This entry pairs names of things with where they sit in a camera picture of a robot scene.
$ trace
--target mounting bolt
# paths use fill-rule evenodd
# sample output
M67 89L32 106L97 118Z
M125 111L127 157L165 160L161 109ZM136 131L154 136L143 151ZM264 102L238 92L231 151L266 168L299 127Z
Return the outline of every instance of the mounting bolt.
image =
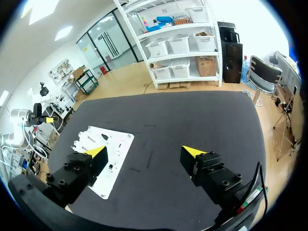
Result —
M224 180L224 181L221 183L221 185L227 188L228 185L229 185L229 182L226 181L226 180Z
M27 184L26 188L27 188L28 190L31 190L31 189L33 188L33 186L32 186L31 184Z
M80 172L80 167L79 167L79 166L75 166L75 167L74 167L74 171L75 171L76 173L79 173L79 172Z
M241 175L240 173L235 174L235 178L236 178L237 180L240 180L240 179L242 178L242 175Z
M46 179L48 180L48 181L53 181L53 175L49 172L49 173L47 173L46 174Z
M65 180L59 180L59 186L63 188L66 185Z
M212 171L214 171L214 168L213 167L207 167L207 171L212 172Z
M68 163L64 163L64 169L68 170Z
M24 191L23 189L20 189L20 190L19 190L19 194L20 194L20 195L24 195L24 194L25 194L25 191Z

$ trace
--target white container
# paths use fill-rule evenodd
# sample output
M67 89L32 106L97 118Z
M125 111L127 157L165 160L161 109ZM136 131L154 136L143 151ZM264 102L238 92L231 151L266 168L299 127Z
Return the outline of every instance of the white container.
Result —
M172 72L170 69L170 60L157 62L157 64L164 65L165 67L152 69L154 73L156 74L157 79L169 79L171 78Z
M145 46L149 49L151 58L157 58L168 54L169 49L166 46L166 40L167 38L159 38Z
M189 78L189 66L191 61L189 58L180 58L173 60L170 68L172 69L175 78Z
M189 7L185 9L194 23L209 22L206 6Z
M168 38L174 54L189 52L188 37L188 34L179 34Z
M196 34L193 34L193 37L197 42L199 51L214 51L216 49L214 42L215 35L196 36Z

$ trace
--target black table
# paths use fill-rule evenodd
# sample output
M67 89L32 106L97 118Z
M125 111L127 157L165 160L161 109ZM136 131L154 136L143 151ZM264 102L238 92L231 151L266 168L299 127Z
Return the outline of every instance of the black table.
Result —
M84 102L65 126L48 160L51 172L72 153L88 126L132 133L135 139L108 200L86 188L72 212L127 228L201 230L214 224L220 207L196 188L181 166L180 148L215 151L243 184L258 161L265 166L260 121L242 92L194 91L146 94Z

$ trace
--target glass door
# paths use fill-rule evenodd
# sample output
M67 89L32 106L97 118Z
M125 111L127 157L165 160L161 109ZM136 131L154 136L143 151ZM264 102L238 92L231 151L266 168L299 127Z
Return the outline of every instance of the glass door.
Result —
M116 9L114 11L114 14L115 14L116 18L118 19L118 22L122 26L124 33L126 34L130 44L132 45L133 50L135 51L135 53L137 55L138 61L142 61L143 57L141 56L141 53L140 53L140 51L137 47L137 44L134 40L134 37L131 34L131 31L128 28L127 24L125 23L119 9ZM133 27L137 36L142 35L145 32L145 29L141 26L141 24L139 22L139 18L138 18L136 13L130 12L129 16L128 16L128 20L130 21L130 23L131 23L131 25L132 25L132 27ZM140 41L140 43L141 43L141 46L143 47L143 50L145 52L146 57L150 58L151 54L150 54L149 50L145 47L145 45L147 45L149 43L149 40L147 38L144 38L143 40Z
M82 54L85 56L90 66L94 71L94 76L101 75L100 67L103 66L107 71L109 71L108 65L105 64L105 61L101 58L97 48L92 43L91 39L87 34L85 34L78 42L77 45L81 50Z
M118 69L138 61L113 13L96 23L88 34L110 69Z

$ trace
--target gray chair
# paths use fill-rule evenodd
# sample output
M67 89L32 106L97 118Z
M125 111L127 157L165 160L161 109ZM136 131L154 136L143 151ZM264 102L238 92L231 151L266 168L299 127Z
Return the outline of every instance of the gray chair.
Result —
M272 95L275 92L281 76L281 69L265 63L254 55L251 56L248 81L257 89L253 98L254 105L258 101L260 92L266 95Z

